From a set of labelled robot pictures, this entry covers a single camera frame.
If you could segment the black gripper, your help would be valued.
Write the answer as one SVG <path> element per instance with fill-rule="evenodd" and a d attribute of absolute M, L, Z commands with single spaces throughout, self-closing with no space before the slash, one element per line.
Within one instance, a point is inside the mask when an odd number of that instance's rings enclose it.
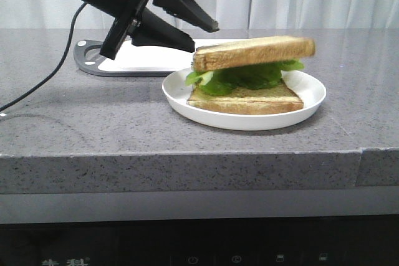
<path fill-rule="evenodd" d="M 100 55 L 114 59 L 126 36 L 134 46 L 160 46 L 185 52 L 195 51 L 195 42 L 186 33 L 145 9 L 149 0 L 119 0 L 118 12 L 103 44 Z M 216 32 L 219 24 L 195 0 L 153 0 L 167 14 L 206 32 Z"/>

